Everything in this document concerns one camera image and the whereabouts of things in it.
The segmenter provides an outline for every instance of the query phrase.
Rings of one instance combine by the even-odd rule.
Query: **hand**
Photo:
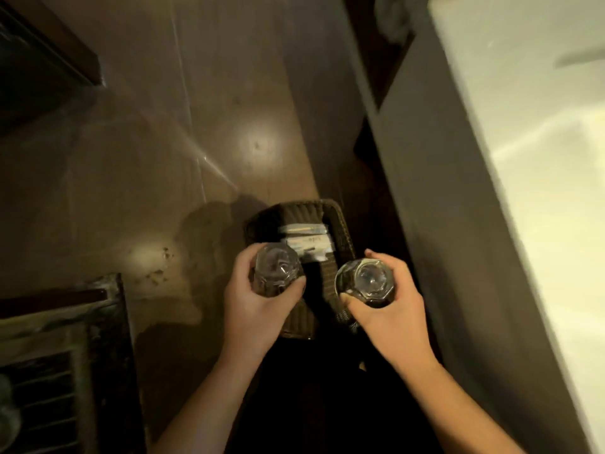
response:
[[[414,285],[408,266],[400,259],[366,250],[367,258],[380,259],[393,270],[395,300],[375,309],[341,293],[340,298],[363,327],[374,347],[402,375],[437,363],[428,342],[424,300]]]
[[[222,356],[237,356],[257,366],[271,348],[286,317],[303,297],[304,276],[296,279],[279,296],[265,298],[252,291],[248,274],[256,253],[264,244],[253,244],[235,259],[231,279],[225,288],[225,335]]]

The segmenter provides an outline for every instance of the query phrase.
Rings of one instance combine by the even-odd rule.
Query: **person's left hand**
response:
[[[296,279],[279,296],[265,298],[252,291],[248,278],[256,253],[264,244],[252,244],[235,259],[225,288],[225,333],[222,355],[257,363],[275,343],[286,317],[303,297],[306,277]]]

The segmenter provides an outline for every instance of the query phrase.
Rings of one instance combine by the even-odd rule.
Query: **black pants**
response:
[[[226,451],[442,452],[405,384],[362,332],[280,338],[248,389]]]

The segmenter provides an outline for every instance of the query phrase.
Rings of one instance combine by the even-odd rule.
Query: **wicker basket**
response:
[[[313,339],[320,324],[351,323],[351,314],[335,291],[334,278],[338,268],[355,254],[343,213],[329,199],[285,202],[263,210],[245,223],[246,242],[279,242],[278,228],[295,223],[325,224],[335,247],[327,261],[302,265],[307,276],[304,298],[292,309],[281,331],[288,338]]]

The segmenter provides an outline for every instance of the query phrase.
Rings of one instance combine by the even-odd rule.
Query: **forearm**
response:
[[[448,453],[523,453],[436,359],[418,369],[397,369]]]
[[[260,361],[222,355],[155,444],[154,454],[222,453]]]

